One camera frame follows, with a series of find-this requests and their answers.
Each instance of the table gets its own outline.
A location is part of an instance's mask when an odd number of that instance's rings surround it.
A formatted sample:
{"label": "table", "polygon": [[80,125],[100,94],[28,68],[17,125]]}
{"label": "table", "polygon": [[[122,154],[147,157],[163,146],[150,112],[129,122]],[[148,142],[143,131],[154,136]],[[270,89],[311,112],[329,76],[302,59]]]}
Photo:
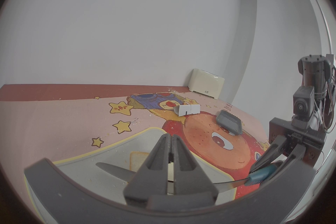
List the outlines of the table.
{"label": "table", "polygon": [[[197,103],[200,114],[178,117],[173,111],[175,105]],[[243,135],[232,136],[216,124],[222,109],[242,120]],[[34,84],[0,89],[0,163],[30,209],[25,167],[42,158],[60,162],[90,154],[152,127],[178,134],[195,155],[232,180],[246,177],[269,146],[256,118],[187,87]],[[235,198],[256,188],[241,186]]]}

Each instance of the knife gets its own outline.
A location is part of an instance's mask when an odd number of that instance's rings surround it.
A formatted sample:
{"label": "knife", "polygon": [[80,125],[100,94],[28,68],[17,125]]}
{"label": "knife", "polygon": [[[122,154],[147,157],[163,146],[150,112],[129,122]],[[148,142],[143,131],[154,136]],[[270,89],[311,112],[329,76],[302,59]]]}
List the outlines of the knife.
{"label": "knife", "polygon": [[247,178],[236,180],[236,181],[214,183],[214,185],[218,189],[219,193],[223,193],[225,191],[228,191],[233,188],[237,188],[242,185],[251,186],[255,184],[260,184],[267,177],[273,174],[281,164],[282,164],[282,161],[271,163],[270,165],[264,168],[261,168],[253,173],[250,173]]}
{"label": "knife", "polygon": [[[228,191],[233,188],[237,188],[242,185],[251,186],[251,185],[259,184],[263,182],[271,174],[273,174],[281,164],[282,164],[282,161],[271,163],[270,165],[262,169],[259,169],[253,173],[250,173],[247,178],[235,180],[235,181],[229,181],[229,182],[214,183],[214,185],[218,189],[219,193],[223,193],[225,191]],[[133,176],[136,173],[134,171],[121,168],[119,166],[115,166],[109,163],[96,163],[96,165],[102,170],[104,170],[105,172],[109,173],[110,175],[115,176],[126,182],[131,181]],[[169,194],[174,194],[174,182],[173,181],[168,181],[167,192]]]}

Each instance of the black bolt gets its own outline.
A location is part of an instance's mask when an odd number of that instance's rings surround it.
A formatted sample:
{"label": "black bolt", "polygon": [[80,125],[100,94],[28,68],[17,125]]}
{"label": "black bolt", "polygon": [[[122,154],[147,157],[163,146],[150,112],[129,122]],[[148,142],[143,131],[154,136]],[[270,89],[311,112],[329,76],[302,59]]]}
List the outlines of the black bolt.
{"label": "black bolt", "polygon": [[315,153],[314,152],[310,152],[309,153],[309,159],[313,159],[315,157]]}

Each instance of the white wall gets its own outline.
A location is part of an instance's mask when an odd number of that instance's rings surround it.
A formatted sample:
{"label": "white wall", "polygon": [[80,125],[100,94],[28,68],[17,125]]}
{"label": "white wall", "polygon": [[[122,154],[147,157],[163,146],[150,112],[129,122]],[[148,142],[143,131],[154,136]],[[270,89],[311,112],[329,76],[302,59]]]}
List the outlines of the white wall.
{"label": "white wall", "polygon": [[336,19],[335,19],[335,13],[330,7],[327,0],[317,0],[323,15],[325,17],[327,26],[329,28],[331,43],[332,43],[332,51],[333,53],[336,53]]}
{"label": "white wall", "polygon": [[8,0],[0,83],[187,84],[222,75],[240,0]]}
{"label": "white wall", "polygon": [[320,40],[321,40],[321,51],[323,55],[330,53],[330,44],[329,44],[329,35],[326,27],[326,22],[324,19],[324,15],[321,12],[321,6],[318,4],[317,0],[310,0],[310,3],[313,7],[317,24],[318,30],[320,32]]}
{"label": "white wall", "polygon": [[290,120],[302,80],[297,62],[316,53],[321,42],[309,0],[257,0],[254,42],[233,105],[259,119],[266,133],[273,117]]}
{"label": "white wall", "polygon": [[232,103],[243,79],[253,45],[257,0],[241,0],[236,35],[224,71],[225,83],[219,98]]}

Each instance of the gray tray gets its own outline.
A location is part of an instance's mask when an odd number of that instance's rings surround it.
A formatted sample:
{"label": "gray tray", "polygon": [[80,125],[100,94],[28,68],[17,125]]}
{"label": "gray tray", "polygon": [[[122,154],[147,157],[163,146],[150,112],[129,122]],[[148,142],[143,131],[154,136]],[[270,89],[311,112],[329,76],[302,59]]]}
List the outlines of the gray tray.
{"label": "gray tray", "polygon": [[219,113],[216,117],[216,122],[219,126],[228,129],[235,135],[243,134],[242,121],[225,110]]}

